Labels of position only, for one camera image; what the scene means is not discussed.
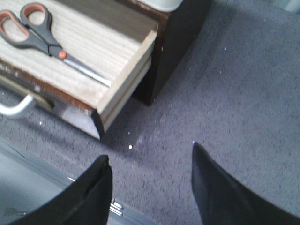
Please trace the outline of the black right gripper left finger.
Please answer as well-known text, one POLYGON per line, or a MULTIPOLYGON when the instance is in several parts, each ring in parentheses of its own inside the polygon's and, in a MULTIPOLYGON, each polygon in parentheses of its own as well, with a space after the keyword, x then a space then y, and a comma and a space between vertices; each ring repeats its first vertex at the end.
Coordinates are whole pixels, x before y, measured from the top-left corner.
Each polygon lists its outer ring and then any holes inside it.
POLYGON ((99 156, 70 186, 14 225, 105 225, 112 201, 113 175, 107 155, 99 156))

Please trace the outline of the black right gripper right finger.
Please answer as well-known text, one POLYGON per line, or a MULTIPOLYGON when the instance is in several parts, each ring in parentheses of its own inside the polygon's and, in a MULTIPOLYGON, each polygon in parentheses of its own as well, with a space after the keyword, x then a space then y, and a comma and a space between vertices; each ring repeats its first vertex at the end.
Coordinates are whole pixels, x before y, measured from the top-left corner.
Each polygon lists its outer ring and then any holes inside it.
POLYGON ((204 225, 298 225, 299 217, 246 188, 199 143, 193 144, 192 190, 204 225))

